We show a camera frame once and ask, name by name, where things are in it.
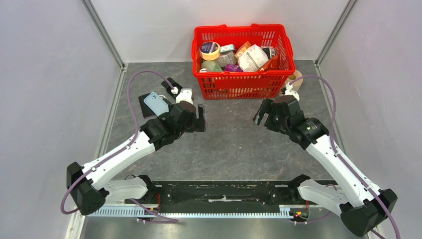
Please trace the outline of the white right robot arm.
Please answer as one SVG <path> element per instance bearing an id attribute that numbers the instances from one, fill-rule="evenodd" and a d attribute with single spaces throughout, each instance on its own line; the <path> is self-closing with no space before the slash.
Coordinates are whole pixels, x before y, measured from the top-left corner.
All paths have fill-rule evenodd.
<path id="1" fill-rule="evenodd" d="M 358 237 L 386 220 L 398 199 L 392 189 L 381 189 L 365 176 L 331 141 L 329 130 L 316 118 L 307 118 L 294 96 L 264 99 L 253 120 L 259 125 L 267 114 L 264 126 L 287 135 L 316 159 L 332 176 L 340 189 L 326 187 L 306 175 L 293 179 L 287 190 L 288 199 L 299 204 L 314 202 L 338 215 L 346 228 Z"/>

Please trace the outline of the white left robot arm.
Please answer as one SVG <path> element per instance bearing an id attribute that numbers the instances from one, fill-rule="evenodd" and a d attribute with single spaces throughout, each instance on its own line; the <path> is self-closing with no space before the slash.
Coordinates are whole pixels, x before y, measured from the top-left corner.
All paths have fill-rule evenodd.
<path id="1" fill-rule="evenodd" d="M 156 190 L 143 178 L 113 181 L 113 177 L 137 160 L 172 144 L 184 133 L 205 130 L 203 105 L 194 107 L 186 101 L 169 105 L 168 112 L 138 126 L 135 134 L 115 149 L 84 165 L 77 162 L 68 165 L 67 192 L 61 212 L 67 215 L 80 212 L 86 216 L 106 202 L 126 199 L 153 202 Z"/>

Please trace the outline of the black smartphone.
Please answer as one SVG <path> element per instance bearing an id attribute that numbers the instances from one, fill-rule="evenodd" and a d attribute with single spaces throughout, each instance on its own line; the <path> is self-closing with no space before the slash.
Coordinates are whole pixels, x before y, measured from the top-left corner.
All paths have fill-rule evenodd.
<path id="1" fill-rule="evenodd" d="M 149 118 L 156 116 L 155 113 L 150 109 L 150 107 L 147 106 L 146 103 L 144 102 L 144 99 L 147 96 L 149 96 L 149 94 L 144 94 L 144 95 L 141 95 L 141 96 L 138 97 L 142 116 L 143 116 L 144 119 L 149 119 Z"/>

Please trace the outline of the light blue phone case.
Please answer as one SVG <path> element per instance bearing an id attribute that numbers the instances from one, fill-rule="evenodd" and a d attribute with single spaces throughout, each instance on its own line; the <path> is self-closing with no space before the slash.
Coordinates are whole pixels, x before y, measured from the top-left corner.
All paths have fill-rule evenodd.
<path id="1" fill-rule="evenodd" d="M 156 92 L 147 95 L 143 102 L 156 116 L 169 112 L 169 105 Z"/>

